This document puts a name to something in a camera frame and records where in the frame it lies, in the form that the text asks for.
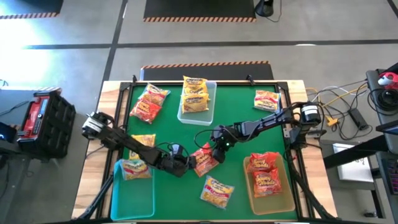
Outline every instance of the clear plastic container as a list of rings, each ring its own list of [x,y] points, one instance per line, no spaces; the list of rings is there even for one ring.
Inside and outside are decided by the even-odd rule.
[[[250,200],[251,210],[256,215],[265,215],[277,212],[290,212],[295,208],[293,194],[290,190],[289,181],[285,171],[285,165],[282,156],[276,159],[275,166],[279,171],[280,184],[282,185],[282,192],[266,197],[254,197],[254,181],[252,173],[246,172],[246,167],[250,163],[250,157],[243,160],[243,172],[246,178],[246,185],[248,187],[248,194]]]
[[[124,180],[120,161],[114,165],[111,219],[148,218],[155,213],[155,172],[152,178]]]
[[[180,100],[180,108],[178,109],[177,118],[184,124],[196,124],[209,126],[213,122],[214,108],[216,103],[217,82],[206,81],[207,91],[210,101],[208,102],[208,111],[197,113],[182,113],[182,99]]]

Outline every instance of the orange tray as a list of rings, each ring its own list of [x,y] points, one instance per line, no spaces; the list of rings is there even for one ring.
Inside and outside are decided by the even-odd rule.
[[[251,173],[246,172],[250,157],[246,157],[243,160],[243,172],[246,178],[246,185],[248,187],[248,194],[250,200],[250,206],[254,214],[265,215],[270,213],[278,212],[290,212],[294,210],[295,204],[293,200],[292,191],[290,190],[289,181],[285,171],[285,165],[282,156],[279,154],[275,166],[279,170],[279,179],[282,185],[282,192],[275,195],[266,197],[254,197],[254,181]]]

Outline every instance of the ramen noodle packet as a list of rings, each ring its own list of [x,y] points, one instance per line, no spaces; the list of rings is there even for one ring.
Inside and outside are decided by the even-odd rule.
[[[182,95],[182,113],[194,113],[209,110],[207,100],[209,94],[188,94]]]
[[[265,197],[282,192],[278,168],[270,172],[253,172],[254,179],[254,197]]]
[[[162,106],[166,96],[170,93],[170,90],[163,90],[159,87],[156,87],[150,83],[145,87],[144,92],[139,97],[139,99],[145,99],[154,103],[156,105]]]
[[[233,191],[233,186],[222,184],[208,175],[200,199],[210,202],[218,208],[225,209]]]
[[[131,137],[145,146],[154,147],[156,134],[131,135]],[[129,151],[129,160],[140,159],[137,153]]]
[[[130,116],[136,116],[140,120],[152,124],[161,108],[161,106],[155,103],[151,103],[145,99],[140,99],[132,108]]]
[[[213,151],[207,142],[202,148],[198,149],[192,154],[192,156],[195,156],[195,159],[197,160],[195,172],[199,177],[205,175],[212,168],[218,165],[218,161],[216,161],[211,155],[212,152]]]
[[[183,89],[184,94],[201,94],[201,93],[208,93],[205,78],[190,78],[183,76],[184,83]]]
[[[271,111],[279,111],[280,93],[273,93],[265,90],[256,90],[254,97],[254,108]]]
[[[150,169],[144,161],[140,159],[125,160],[121,159],[120,166],[124,180],[132,180],[136,178],[151,178]]]
[[[250,163],[246,169],[247,172],[270,171],[275,168],[275,160],[278,152],[266,152],[264,154],[252,153]]]

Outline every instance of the concrete floor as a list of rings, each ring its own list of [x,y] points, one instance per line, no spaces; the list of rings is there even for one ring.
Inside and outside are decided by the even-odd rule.
[[[70,153],[59,167],[31,164],[34,176],[22,184],[7,223],[70,219],[87,146],[80,128],[84,114],[96,108],[109,48],[51,48],[111,44],[121,4],[122,0],[64,0],[61,14],[54,19],[0,20],[0,30],[7,33],[0,35],[0,78],[10,85],[60,86],[79,114]],[[264,18],[252,24],[143,23],[144,6],[145,1],[128,1],[119,43],[398,39],[398,20],[386,0],[284,0],[283,15],[276,24]],[[19,50],[23,45],[47,45],[51,50]],[[275,79],[304,80],[307,87],[322,89],[365,79],[367,70],[387,68],[397,62],[397,51],[397,44],[117,49],[109,79],[130,80],[143,65],[269,60]],[[332,98],[325,95],[324,100]],[[335,106],[346,110],[342,103]],[[365,97],[358,107],[369,124],[378,124]],[[344,131],[349,135],[353,130],[349,121]],[[356,141],[377,135],[372,132]],[[340,140],[330,131],[323,139]],[[392,223],[391,213],[386,220],[361,216],[364,210],[374,209],[369,192],[332,191],[344,220]]]

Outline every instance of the green table surface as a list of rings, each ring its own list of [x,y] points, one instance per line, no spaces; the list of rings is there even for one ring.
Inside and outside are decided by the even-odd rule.
[[[152,124],[136,117],[130,117],[128,134],[156,134],[155,143],[177,142],[191,154],[198,147],[193,142],[197,132],[222,125],[231,125],[239,121],[254,121],[270,112],[253,108],[256,90],[275,91],[273,86],[218,85],[213,122],[210,126],[183,124],[177,119],[182,86],[161,85],[170,90],[163,108]],[[135,86],[131,108],[144,91],[145,86]],[[210,132],[199,135],[197,141],[203,145],[209,140]],[[285,150],[282,128],[276,127],[264,131],[252,141],[237,143],[226,153],[223,164],[219,164],[207,173],[226,185],[235,186],[226,210],[217,208],[200,199],[206,175],[198,177],[193,170],[181,178],[164,171],[155,170],[155,213],[148,220],[296,220],[296,212],[281,212],[268,215],[253,214],[243,172],[243,159],[252,152],[279,152]],[[128,159],[125,149],[123,158]]]

